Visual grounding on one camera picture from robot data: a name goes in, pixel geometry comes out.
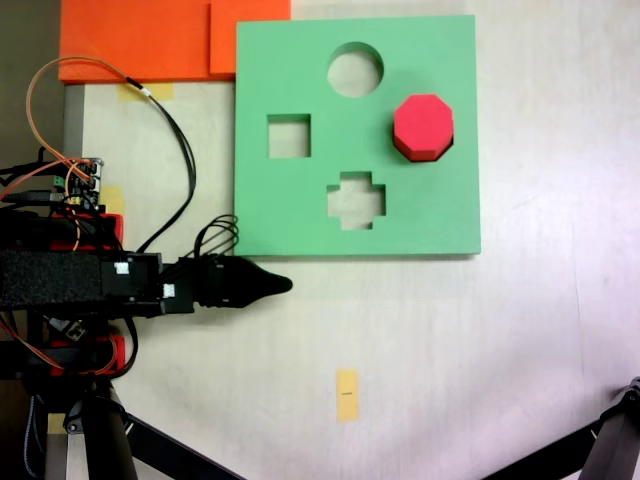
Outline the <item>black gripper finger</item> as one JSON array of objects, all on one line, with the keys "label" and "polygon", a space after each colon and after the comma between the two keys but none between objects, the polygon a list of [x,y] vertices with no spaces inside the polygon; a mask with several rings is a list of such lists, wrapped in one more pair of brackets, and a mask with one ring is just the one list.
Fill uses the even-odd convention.
[{"label": "black gripper finger", "polygon": [[231,307],[244,308],[265,297],[291,291],[293,282],[242,257],[231,258]]}]

